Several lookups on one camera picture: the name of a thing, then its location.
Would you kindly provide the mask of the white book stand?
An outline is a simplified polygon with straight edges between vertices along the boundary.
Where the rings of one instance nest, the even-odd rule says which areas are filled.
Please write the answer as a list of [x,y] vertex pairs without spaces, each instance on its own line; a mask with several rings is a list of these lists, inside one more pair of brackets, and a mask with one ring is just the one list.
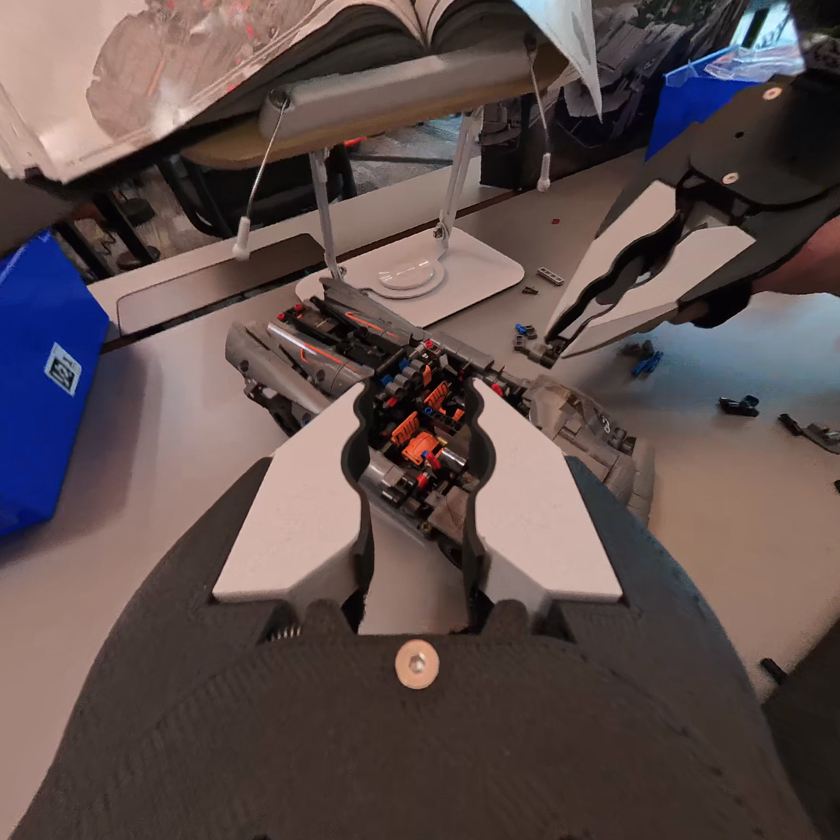
[[[418,327],[460,312],[514,287],[524,276],[515,260],[455,225],[471,151],[480,139],[483,106],[539,91],[537,64],[550,77],[567,60],[535,31],[516,29],[479,43],[390,66],[332,73],[308,80],[273,80],[255,129],[263,157],[249,201],[256,196],[271,158],[308,152],[327,280],[341,291],[360,291]],[[434,229],[412,234],[354,257],[338,259],[327,190],[328,147],[370,133],[463,112],[453,164]]]

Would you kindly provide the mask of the grey orange lego car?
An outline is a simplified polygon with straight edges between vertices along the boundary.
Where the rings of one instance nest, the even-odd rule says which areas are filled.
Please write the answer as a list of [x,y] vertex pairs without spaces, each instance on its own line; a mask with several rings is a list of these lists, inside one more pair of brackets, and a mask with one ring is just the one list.
[[369,498],[460,567],[467,502],[478,486],[469,462],[466,382],[475,376],[565,455],[578,458],[644,525],[655,488],[655,451],[588,395],[547,375],[526,380],[440,331],[412,325],[360,291],[318,278],[321,290],[273,322],[235,322],[227,362],[245,393],[287,436],[353,385],[373,390]]

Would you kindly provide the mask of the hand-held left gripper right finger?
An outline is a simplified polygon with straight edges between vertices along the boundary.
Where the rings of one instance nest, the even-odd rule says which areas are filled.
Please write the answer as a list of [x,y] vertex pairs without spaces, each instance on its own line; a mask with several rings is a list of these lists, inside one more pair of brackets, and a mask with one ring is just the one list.
[[479,479],[465,516],[468,589],[527,611],[619,602],[622,586],[561,449],[484,382],[465,391]]

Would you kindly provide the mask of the open instruction booklet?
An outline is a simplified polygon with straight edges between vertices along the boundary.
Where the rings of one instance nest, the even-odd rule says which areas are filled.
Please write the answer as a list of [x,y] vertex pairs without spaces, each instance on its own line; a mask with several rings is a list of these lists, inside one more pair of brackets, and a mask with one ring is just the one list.
[[444,56],[455,92],[524,74],[551,44],[602,110],[591,2],[2,2],[2,172],[68,183],[278,82]]

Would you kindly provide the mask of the blue storage bin white tag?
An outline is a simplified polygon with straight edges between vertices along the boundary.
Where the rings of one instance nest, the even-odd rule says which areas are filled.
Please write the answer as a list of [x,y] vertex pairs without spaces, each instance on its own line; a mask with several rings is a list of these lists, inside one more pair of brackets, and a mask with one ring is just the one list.
[[109,325],[50,231],[3,260],[2,536],[54,515]]

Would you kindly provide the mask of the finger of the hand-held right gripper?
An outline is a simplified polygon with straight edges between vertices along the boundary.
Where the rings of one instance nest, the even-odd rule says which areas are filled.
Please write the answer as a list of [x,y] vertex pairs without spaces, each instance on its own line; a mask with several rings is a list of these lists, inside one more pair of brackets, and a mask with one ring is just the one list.
[[[687,234],[683,230],[664,267],[657,269],[641,287],[632,289],[631,303],[621,306],[621,312],[625,314],[617,324],[623,328],[621,336],[594,350],[664,322],[703,281],[755,242],[755,237],[733,225],[713,223]],[[560,359],[568,360],[594,350],[560,351]]]
[[591,351],[619,338],[621,306],[664,267],[682,231],[676,188],[649,183],[592,241],[549,319],[546,344]]

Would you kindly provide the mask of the person's right hand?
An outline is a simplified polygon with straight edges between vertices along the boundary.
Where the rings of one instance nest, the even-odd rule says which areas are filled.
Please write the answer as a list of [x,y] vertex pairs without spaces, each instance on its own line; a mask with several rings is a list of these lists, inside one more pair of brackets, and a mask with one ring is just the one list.
[[711,293],[691,302],[668,321],[713,329],[745,309],[752,297],[772,292],[785,296],[827,294],[839,296],[839,218],[821,226],[814,235],[776,270]]

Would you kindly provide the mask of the black office chair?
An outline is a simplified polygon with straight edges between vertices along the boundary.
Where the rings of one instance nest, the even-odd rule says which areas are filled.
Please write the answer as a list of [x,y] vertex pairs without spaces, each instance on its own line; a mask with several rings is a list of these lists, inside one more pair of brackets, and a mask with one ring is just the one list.
[[[328,150],[327,194],[330,201],[357,196],[350,154],[365,137],[338,143]],[[245,213],[258,167],[245,170],[214,169],[175,154],[159,159],[155,170],[170,188],[189,223],[200,233],[215,238],[230,238],[239,218]],[[123,199],[122,183],[112,188],[93,188],[81,192],[81,201],[91,204],[96,218],[104,223],[113,244],[116,235],[134,230],[139,224],[150,222],[151,209],[130,213],[129,207],[137,199]],[[257,194],[249,211],[250,221],[258,228],[315,210],[316,196],[310,164],[305,154],[270,163],[262,175]],[[104,280],[112,276],[109,265],[71,222],[56,223],[54,231],[80,258],[82,275],[87,281]]]

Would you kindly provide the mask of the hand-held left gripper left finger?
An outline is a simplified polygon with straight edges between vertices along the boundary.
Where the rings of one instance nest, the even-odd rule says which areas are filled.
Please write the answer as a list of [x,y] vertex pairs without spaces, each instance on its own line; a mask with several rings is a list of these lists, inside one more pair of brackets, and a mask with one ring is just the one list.
[[213,588],[218,602],[364,599],[375,565],[369,383],[353,385],[279,446]]

